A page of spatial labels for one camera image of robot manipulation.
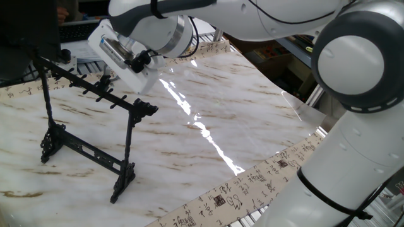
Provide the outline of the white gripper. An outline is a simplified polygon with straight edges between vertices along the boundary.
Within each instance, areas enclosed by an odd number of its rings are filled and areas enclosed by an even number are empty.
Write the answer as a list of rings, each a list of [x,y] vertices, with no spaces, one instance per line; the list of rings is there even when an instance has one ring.
[[[108,19],[100,20],[88,44],[138,94],[150,91],[159,77],[158,68],[165,65],[162,55],[113,31]],[[110,76],[106,75],[94,84],[98,91],[107,91],[109,85]]]

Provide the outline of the bare operator hand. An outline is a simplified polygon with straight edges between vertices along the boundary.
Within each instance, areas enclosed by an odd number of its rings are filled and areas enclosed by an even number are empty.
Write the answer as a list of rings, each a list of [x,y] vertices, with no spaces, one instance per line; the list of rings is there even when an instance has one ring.
[[[59,26],[61,26],[66,21],[66,18],[68,16],[69,16],[69,12],[67,11],[66,8],[57,7],[57,20],[58,20]]]

